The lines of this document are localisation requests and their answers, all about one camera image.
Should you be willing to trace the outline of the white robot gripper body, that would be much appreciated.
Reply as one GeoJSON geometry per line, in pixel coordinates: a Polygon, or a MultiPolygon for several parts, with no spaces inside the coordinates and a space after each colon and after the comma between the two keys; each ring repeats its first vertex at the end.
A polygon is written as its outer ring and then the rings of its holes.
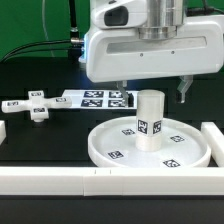
{"type": "Polygon", "coordinates": [[[93,82],[215,73],[224,66],[224,15],[188,17],[168,40],[142,40],[135,28],[92,31],[86,73],[93,82]]]}

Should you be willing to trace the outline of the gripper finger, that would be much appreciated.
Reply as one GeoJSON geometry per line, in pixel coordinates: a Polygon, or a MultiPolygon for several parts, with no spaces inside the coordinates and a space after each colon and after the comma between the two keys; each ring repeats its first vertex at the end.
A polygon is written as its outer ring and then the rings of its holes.
{"type": "Polygon", "coordinates": [[[188,89],[190,88],[190,86],[192,85],[192,83],[193,83],[192,75],[180,77],[180,84],[177,88],[179,103],[185,102],[186,93],[187,93],[188,89]]]}
{"type": "Polygon", "coordinates": [[[122,94],[122,98],[123,98],[123,105],[125,107],[128,106],[128,93],[126,92],[126,87],[127,87],[127,82],[126,81],[118,81],[116,83],[118,90],[121,92],[122,94]]]}

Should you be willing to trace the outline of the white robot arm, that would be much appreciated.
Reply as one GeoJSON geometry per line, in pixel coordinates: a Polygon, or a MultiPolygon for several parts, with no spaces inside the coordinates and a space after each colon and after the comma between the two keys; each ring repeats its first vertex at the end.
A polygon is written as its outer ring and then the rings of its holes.
{"type": "Polygon", "coordinates": [[[224,66],[224,15],[186,15],[186,0],[92,0],[84,38],[87,77],[115,82],[128,104],[126,82],[193,77],[224,66]]]}

